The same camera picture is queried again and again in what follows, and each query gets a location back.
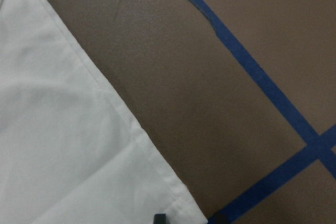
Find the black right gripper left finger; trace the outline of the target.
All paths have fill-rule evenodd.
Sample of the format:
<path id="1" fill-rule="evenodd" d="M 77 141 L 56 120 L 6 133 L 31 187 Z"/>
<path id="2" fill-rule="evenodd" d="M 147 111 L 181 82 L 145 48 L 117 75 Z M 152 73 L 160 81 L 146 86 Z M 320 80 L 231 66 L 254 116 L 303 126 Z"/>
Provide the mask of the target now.
<path id="1" fill-rule="evenodd" d="M 153 224 L 166 224 L 166 214 L 155 214 Z"/>

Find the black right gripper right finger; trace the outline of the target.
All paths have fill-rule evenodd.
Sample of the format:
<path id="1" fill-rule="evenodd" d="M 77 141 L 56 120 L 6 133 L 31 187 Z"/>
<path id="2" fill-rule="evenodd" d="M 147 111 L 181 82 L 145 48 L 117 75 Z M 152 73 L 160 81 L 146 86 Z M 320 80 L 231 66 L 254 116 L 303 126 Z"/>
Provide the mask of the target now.
<path id="1" fill-rule="evenodd" d="M 228 219 L 224 214 L 214 214 L 210 217 L 209 224 L 228 224 Z"/>

